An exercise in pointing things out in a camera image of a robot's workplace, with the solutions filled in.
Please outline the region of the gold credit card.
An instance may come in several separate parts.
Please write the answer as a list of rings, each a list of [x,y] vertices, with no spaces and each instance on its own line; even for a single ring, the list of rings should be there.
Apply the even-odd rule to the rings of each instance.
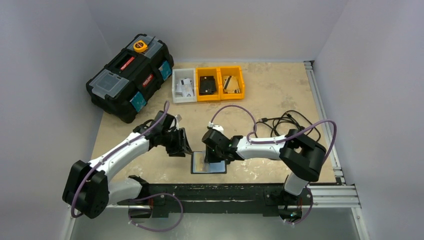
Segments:
[[[239,88],[238,79],[233,75],[224,76],[223,90],[225,92],[234,92]]]
[[[205,162],[205,153],[196,151],[192,155],[192,169],[194,173],[206,173],[209,170],[209,164]]]

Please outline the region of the black leather card holder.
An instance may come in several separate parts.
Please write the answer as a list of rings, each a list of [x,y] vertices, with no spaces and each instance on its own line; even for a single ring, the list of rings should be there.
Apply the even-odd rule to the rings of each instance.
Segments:
[[[191,174],[226,174],[227,165],[225,161],[206,162],[204,151],[194,151],[191,155]]]

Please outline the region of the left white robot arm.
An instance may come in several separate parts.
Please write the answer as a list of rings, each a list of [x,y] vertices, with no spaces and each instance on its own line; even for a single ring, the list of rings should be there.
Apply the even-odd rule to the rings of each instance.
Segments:
[[[179,127],[177,117],[162,110],[154,119],[136,126],[108,152],[88,162],[75,162],[62,194],[62,200],[71,207],[71,215],[94,219],[110,204],[129,199],[138,205],[146,203],[149,191],[141,178],[131,176],[119,183],[111,180],[133,160],[158,146],[164,147],[170,157],[192,153],[186,130]]]

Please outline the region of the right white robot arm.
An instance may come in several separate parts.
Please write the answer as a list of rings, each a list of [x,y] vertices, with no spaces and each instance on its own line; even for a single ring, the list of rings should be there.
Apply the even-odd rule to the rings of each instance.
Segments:
[[[327,159],[327,149],[303,131],[290,129],[287,135],[268,138],[227,138],[221,131],[210,128],[201,140],[206,146],[207,163],[229,164],[255,158],[282,161],[291,173],[284,182],[280,196],[294,203],[308,183],[317,182]]]

